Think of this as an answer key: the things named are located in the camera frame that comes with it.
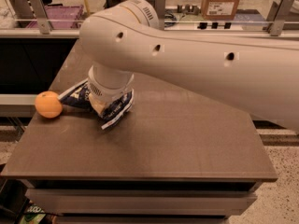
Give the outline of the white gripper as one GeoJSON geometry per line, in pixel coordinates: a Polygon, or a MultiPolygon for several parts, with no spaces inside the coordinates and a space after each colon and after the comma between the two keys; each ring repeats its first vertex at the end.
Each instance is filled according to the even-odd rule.
{"type": "Polygon", "coordinates": [[[94,111],[103,116],[111,102],[121,98],[132,88],[132,72],[112,69],[105,66],[92,66],[88,73],[89,101],[94,111]]]}

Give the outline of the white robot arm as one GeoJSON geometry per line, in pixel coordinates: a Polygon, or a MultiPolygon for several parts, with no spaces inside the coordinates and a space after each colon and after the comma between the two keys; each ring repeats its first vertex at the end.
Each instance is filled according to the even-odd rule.
{"type": "Polygon", "coordinates": [[[296,33],[163,31],[151,4],[127,0],[87,18],[79,41],[101,102],[122,97],[140,73],[299,131],[296,33]]]}

